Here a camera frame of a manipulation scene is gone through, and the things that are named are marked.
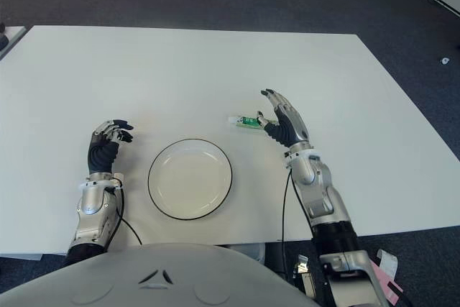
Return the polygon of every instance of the robotic arm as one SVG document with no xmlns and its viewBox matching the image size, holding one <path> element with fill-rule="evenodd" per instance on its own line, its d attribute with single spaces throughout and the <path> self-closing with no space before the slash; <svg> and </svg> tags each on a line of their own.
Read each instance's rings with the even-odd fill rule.
<svg viewBox="0 0 460 307">
<path fill-rule="evenodd" d="M 126 131 L 130 129 L 133 127 L 124 120 L 110 120 L 101 124 L 91 136 L 89 178 L 80 186 L 78 226 L 64 266 L 102 254 L 109 248 L 124 209 L 122 175 L 112 175 L 112 163 L 119 143 L 132 141 Z M 120 212 L 116 191 L 121 195 Z"/>
<path fill-rule="evenodd" d="M 289 148 L 286 166 L 292 170 L 294 189 L 336 306 L 387 307 L 367 252 L 360 250 L 344 202 L 332 185 L 331 171 L 311 146 L 302 118 L 281 94 L 271 89 L 261 92 L 273 105 L 279 125 L 268 122 L 260 111 L 257 121 L 269 136 Z"/>
</svg>

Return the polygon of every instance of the small white object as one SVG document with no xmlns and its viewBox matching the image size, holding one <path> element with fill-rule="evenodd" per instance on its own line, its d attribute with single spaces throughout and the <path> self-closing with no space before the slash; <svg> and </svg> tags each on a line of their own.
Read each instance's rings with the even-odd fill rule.
<svg viewBox="0 0 460 307">
<path fill-rule="evenodd" d="M 231 186 L 231 166 L 211 142 L 186 139 L 164 149 L 149 172 L 149 193 L 162 213 L 199 219 L 217 209 Z"/>
<path fill-rule="evenodd" d="M 382 269 L 382 271 L 389 275 L 392 280 L 395 280 L 397 270 L 397 257 L 391 255 L 383 249 L 378 250 L 377 257 L 380 258 L 379 267 Z"/>
</svg>

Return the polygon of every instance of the white table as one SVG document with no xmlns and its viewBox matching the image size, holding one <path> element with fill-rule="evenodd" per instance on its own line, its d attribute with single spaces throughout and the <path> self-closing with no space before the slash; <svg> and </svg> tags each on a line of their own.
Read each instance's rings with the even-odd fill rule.
<svg viewBox="0 0 460 307">
<path fill-rule="evenodd" d="M 285 151 L 227 117 L 263 111 L 273 88 L 303 115 L 359 235 L 460 224 L 460 164 L 355 35 L 34 27 L 0 62 L 0 252 L 65 252 L 91 131 L 127 119 L 135 140 L 114 166 L 126 218 L 145 243 L 277 241 Z M 147 192 L 156 154 L 183 138 L 221 147 L 228 198 L 195 221 L 161 214 Z M 286 239 L 311 237 L 288 191 Z M 136 244 L 121 226 L 113 249 Z"/>
</svg>

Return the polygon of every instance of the silver metal joint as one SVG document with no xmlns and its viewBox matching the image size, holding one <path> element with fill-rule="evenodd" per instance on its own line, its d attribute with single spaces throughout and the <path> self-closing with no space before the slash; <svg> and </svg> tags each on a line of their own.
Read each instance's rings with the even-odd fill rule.
<svg viewBox="0 0 460 307">
<path fill-rule="evenodd" d="M 289 148 L 289 152 L 291 154 L 295 154 L 296 152 L 306 150 L 306 149 L 313 149 L 313 147 L 310 145 L 310 142 L 308 140 L 291 145 Z"/>
<path fill-rule="evenodd" d="M 88 181 L 111 180 L 112 173 L 93 173 L 89 175 Z"/>
</svg>

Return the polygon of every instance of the toothpaste tube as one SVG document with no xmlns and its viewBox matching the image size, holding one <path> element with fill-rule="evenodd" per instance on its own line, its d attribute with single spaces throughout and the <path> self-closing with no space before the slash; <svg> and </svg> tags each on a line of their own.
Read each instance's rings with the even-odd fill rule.
<svg viewBox="0 0 460 307">
<path fill-rule="evenodd" d="M 275 120 L 269 120 L 272 124 L 278 124 Z M 247 116 L 229 116 L 229 123 L 235 124 L 239 127 L 247 127 L 250 129 L 262 129 L 257 119 L 249 118 Z"/>
</svg>

